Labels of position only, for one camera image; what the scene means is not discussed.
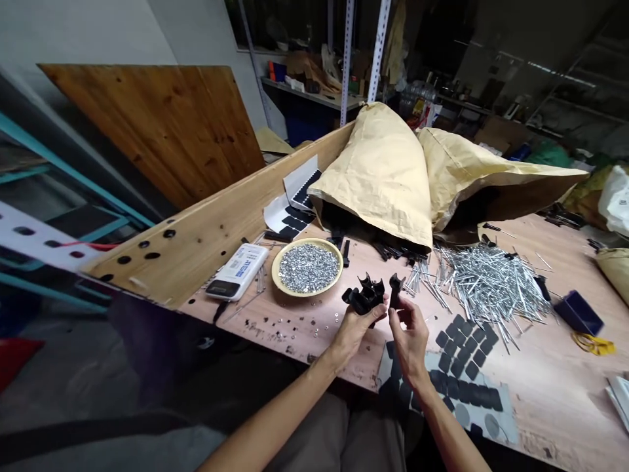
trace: wall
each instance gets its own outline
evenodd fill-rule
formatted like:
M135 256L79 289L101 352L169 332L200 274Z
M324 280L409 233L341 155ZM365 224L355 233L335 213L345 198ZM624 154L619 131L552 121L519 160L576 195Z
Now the wall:
M4 0L0 9L0 73L52 122L49 134L71 142L63 147L64 160L157 220L171 215L172 205L48 80L38 62L230 66L254 129L266 125L250 56L237 51L222 0ZM284 118L269 103L273 128L285 138ZM34 123L30 116L25 121ZM36 122L40 130L42 122Z

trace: hand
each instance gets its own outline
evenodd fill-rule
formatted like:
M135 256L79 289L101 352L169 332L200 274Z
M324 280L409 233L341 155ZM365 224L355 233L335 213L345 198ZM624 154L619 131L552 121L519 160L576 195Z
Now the hand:
M389 295L384 295L385 301L389 299ZM359 315L354 309L348 305L345 311L345 317L341 323L336 336L328 350L335 359L335 367L337 370L343 369L358 352L360 342L369 329L369 326L387 316L386 305L379 304L366 315Z
M400 366L404 377L421 397L432 387L430 376L424 364L426 344L428 343L428 326L421 315L419 307L400 297L397 312L389 308L389 324L393 331L395 347L400 358ZM400 322L406 325L402 329Z

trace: wooden panel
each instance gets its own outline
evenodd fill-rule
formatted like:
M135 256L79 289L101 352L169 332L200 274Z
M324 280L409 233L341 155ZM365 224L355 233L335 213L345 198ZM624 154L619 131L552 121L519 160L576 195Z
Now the wooden panel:
M295 151L187 210L163 221L91 261L81 269L93 277L112 275L111 283L177 309L221 267L240 246L264 229L262 211L285 192L283 178L312 156L326 169L338 157L354 123ZM175 236L164 237L167 229ZM141 242L149 243L141 248ZM157 259L145 259L149 253ZM119 264L118 258L131 261Z
M264 167L228 67L39 67L180 210Z
M489 236L493 239L497 235L502 249L511 251L515 245L518 253L534 266L546 268L535 255L537 251L553 267L553 272L540 272L548 277L548 288L558 294L578 290L605 322L600 336L614 341L617 348L616 355L607 357L581 351L570 337L571 329L552 317L546 318L546 325L534 324L521 337L517 328L507 323L521 351L510 345L509 355L500 341L482 367L483 374L493 382L509 386L520 441L505 446L568 471L625 470L629 436L605 387L607 376L622 374L629 365L629 308L596 267L594 250L583 233L553 226L537 215L497 224L517 239L493 231ZM299 237L327 235L311 225ZM279 249L274 249L266 262L268 274L277 252ZM340 322L335 322L335 314L342 319L346 308L341 295L346 288L357 285L357 277L368 272L375 279L382 278L389 291L387 281L394 272L400 277L410 274L410 268L404 267L406 260L384 262L373 247L360 241L352 242L349 258L350 266L343 269L339 282L320 296L289 297L268 276L267 290L230 318L255 296L256 284L252 284L241 301L229 304L218 326L293 359L312 362L338 331ZM437 258L431 258L430 272L436 273L437 266ZM454 314L465 316L455 298L444 298ZM439 352L436 335L452 322L454 315L424 288L413 301L427 319L428 350ZM211 323L217 306L200 288L179 310ZM525 329L529 323L521 319L519 324ZM384 344L391 339L387 320L376 323L339 377L377 391L375 379Z

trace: screwdriver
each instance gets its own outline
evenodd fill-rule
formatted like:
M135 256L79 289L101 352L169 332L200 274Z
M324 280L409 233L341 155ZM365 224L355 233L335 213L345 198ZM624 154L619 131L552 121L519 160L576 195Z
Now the screwdriver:
M499 228L499 227L497 227L497 226L490 225L489 223L485 223L485 224L483 225L483 228L486 228L486 229L493 229L494 231L500 231L501 233L504 233L504 234L506 234L507 236L511 236L512 238L517 239L517 238L516 238L515 236L513 236L512 234L507 233L505 230L503 230L503 229L501 229L501 228Z

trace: bowl of screws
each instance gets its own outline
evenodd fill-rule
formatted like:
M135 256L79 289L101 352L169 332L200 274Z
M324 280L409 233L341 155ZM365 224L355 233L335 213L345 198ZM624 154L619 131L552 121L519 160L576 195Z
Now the bowl of screws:
M319 295L341 277L341 251L325 239L304 238L286 245L273 260L271 275L281 291L295 297Z

